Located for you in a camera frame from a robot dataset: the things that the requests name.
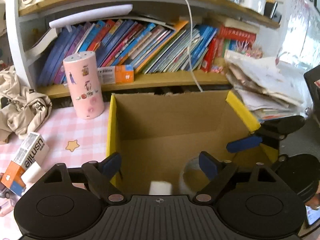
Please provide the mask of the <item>clear tape roll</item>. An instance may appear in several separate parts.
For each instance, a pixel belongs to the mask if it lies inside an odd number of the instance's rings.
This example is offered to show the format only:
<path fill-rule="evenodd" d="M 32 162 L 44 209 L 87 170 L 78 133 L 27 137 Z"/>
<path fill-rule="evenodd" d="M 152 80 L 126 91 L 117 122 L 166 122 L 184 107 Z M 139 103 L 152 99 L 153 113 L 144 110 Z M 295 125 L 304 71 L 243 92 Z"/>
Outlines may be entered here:
<path fill-rule="evenodd" d="M 195 194 L 209 183 L 209 179 L 199 166 L 199 158 L 190 159 L 180 172 L 178 189 L 180 194 L 193 198 Z"/>

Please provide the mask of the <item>white orange usmile box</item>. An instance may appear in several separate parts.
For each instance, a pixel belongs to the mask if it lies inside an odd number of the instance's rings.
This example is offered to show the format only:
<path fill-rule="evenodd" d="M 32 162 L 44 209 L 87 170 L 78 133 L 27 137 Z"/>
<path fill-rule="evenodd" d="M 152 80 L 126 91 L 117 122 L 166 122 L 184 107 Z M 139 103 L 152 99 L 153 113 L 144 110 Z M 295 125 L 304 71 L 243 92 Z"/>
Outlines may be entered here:
<path fill-rule="evenodd" d="M 48 152 L 49 146 L 42 135 L 30 132 L 10 161 L 1 183 L 16 195 L 21 196 L 25 188 L 22 175 L 31 168 L 33 163 L 41 165 Z"/>

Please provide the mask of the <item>pink checkered table mat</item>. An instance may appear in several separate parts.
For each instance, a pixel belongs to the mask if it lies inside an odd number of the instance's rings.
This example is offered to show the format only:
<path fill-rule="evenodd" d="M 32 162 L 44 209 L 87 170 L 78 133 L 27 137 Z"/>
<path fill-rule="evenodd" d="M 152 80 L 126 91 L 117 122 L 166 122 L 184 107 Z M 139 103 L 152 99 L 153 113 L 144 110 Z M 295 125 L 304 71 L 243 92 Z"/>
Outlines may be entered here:
<path fill-rule="evenodd" d="M 97 118 L 84 120 L 73 107 L 52 110 L 49 119 L 38 130 L 50 150 L 41 168 L 48 171 L 55 163 L 80 167 L 90 160 L 106 157 L 109 103 Z"/>

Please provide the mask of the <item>yellow cardboard box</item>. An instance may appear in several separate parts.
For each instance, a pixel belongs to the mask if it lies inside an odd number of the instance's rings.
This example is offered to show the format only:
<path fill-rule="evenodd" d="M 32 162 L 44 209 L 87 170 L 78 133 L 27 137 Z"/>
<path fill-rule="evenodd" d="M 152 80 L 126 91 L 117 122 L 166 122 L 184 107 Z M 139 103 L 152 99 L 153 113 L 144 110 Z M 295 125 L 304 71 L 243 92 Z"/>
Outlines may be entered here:
<path fill-rule="evenodd" d="M 167 181 L 179 193 L 186 163 L 206 151 L 241 167 L 274 163 L 278 151 L 260 145 L 236 154 L 229 142 L 244 138 L 260 124 L 230 90 L 182 94 L 113 94 L 107 153 L 119 152 L 120 172 L 112 183 L 121 192 L 147 194 L 152 181 Z"/>

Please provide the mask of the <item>stack of papers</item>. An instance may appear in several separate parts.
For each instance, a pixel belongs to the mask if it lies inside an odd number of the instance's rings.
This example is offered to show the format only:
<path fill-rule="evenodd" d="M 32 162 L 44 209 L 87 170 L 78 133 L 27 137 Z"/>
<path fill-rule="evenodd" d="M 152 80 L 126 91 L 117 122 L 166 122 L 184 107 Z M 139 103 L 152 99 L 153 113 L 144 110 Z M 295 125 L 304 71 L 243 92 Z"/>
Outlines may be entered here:
<path fill-rule="evenodd" d="M 236 95 L 259 121 L 311 115 L 313 103 L 301 70 L 276 63 L 275 57 L 255 59 L 231 50 L 224 60 Z"/>

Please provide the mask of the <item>beige crumpled cloth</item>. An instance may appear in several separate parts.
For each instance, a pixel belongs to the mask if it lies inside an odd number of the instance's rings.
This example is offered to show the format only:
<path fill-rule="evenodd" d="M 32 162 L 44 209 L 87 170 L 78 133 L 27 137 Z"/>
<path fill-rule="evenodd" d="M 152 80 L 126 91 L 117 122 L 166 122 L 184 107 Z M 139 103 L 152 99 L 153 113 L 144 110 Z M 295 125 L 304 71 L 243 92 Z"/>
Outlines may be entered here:
<path fill-rule="evenodd" d="M 49 96 L 20 84 L 14 66 L 1 70 L 1 144 L 8 142 L 11 133 L 24 139 L 36 132 L 51 111 Z"/>

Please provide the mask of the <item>small orange white box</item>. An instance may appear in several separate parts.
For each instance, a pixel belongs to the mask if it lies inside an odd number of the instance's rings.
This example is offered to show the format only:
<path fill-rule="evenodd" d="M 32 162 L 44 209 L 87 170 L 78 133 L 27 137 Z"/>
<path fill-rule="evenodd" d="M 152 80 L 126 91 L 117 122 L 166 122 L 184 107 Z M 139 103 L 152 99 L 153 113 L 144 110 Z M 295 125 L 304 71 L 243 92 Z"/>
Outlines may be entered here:
<path fill-rule="evenodd" d="M 98 68 L 98 77 L 102 85 L 132 83 L 134 68 L 131 65 L 101 67 Z"/>

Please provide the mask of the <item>pink cylinder canister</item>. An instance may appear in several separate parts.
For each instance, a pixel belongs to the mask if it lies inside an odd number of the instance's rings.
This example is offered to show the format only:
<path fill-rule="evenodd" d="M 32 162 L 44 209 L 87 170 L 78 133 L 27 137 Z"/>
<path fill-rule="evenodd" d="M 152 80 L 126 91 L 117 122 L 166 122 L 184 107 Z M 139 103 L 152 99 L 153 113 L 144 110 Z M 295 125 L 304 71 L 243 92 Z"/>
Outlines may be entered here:
<path fill-rule="evenodd" d="M 76 115 L 94 119 L 105 106 L 98 78 L 95 52 L 82 51 L 63 60 L 68 89 Z"/>

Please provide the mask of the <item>row of colourful books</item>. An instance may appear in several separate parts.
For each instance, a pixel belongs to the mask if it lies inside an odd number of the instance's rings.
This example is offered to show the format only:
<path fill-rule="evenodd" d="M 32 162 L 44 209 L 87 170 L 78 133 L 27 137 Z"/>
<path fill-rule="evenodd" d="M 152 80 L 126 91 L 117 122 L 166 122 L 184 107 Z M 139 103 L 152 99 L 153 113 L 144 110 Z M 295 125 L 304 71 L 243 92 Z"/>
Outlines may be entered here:
<path fill-rule="evenodd" d="M 63 60 L 82 51 L 95 52 L 97 68 L 131 65 L 134 75 L 196 70 L 217 37 L 237 38 L 251 46 L 256 34 L 219 23 L 191 28 L 188 22 L 179 22 L 170 27 L 138 17 L 73 25 L 58 34 L 37 85 L 66 83 Z"/>

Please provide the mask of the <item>wooden bookshelf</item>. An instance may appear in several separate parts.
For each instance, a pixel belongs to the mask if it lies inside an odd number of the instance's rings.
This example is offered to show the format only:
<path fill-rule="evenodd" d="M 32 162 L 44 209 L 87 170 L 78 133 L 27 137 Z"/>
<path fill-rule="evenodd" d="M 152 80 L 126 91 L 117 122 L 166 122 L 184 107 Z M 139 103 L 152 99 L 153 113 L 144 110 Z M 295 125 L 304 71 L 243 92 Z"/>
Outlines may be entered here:
<path fill-rule="evenodd" d="M 46 0 L 19 9 L 5 0 L 10 51 L 22 85 L 49 97 L 69 95 L 68 83 L 89 69 L 67 70 L 66 59 L 92 54 L 101 85 L 110 90 L 181 85 L 200 72 L 208 46 L 234 18 L 277 29 L 279 24 L 228 0 Z"/>

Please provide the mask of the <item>white flat lamp bar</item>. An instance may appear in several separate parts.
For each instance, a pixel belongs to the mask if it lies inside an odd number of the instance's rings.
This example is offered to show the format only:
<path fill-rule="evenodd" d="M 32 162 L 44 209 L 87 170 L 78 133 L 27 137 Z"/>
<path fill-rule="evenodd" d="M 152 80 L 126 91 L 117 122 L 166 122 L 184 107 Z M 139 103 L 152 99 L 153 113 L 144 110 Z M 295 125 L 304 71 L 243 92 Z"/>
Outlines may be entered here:
<path fill-rule="evenodd" d="M 133 9 L 132 4 L 114 5 L 110 7 L 98 8 L 68 15 L 49 22 L 50 28 L 63 28 L 81 22 L 88 22 L 100 18 L 124 16 Z"/>

